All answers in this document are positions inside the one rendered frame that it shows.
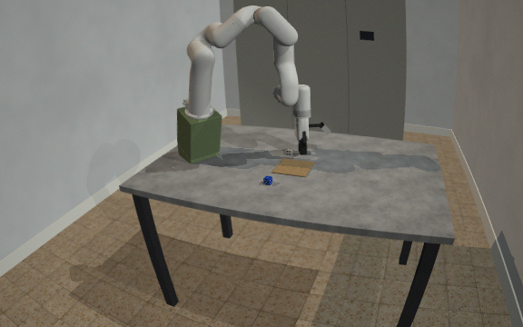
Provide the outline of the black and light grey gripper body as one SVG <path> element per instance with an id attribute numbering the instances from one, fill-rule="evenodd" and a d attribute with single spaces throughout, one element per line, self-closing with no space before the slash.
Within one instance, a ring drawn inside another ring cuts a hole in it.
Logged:
<path id="1" fill-rule="evenodd" d="M 306 133 L 306 136 L 307 136 L 307 140 L 309 140 L 309 117 L 311 116 L 308 116 L 308 117 L 296 117 L 296 116 L 293 116 L 295 117 L 295 121 L 296 121 L 296 127 L 298 127 L 298 133 L 297 133 L 297 130 L 295 130 L 295 135 L 296 135 L 296 138 L 298 141 L 301 140 L 302 138 L 302 132 L 305 131 Z"/>

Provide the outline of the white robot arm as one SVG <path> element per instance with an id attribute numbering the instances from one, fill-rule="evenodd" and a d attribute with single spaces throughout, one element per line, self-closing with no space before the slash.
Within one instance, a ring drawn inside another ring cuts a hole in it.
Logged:
<path id="1" fill-rule="evenodd" d="M 306 84 L 299 84 L 294 64 L 297 31 L 273 7 L 250 5 L 238 10 L 223 25 L 219 22 L 207 25 L 188 44 L 187 55 L 191 58 L 191 70 L 189 102 L 188 99 L 183 99 L 186 116 L 192 119 L 212 116 L 210 104 L 215 62 L 212 47 L 226 47 L 253 24 L 262 25 L 273 35 L 273 62 L 281 81 L 281 85 L 273 90 L 274 98 L 285 106 L 293 106 L 293 115 L 296 117 L 311 115 L 311 90 Z"/>

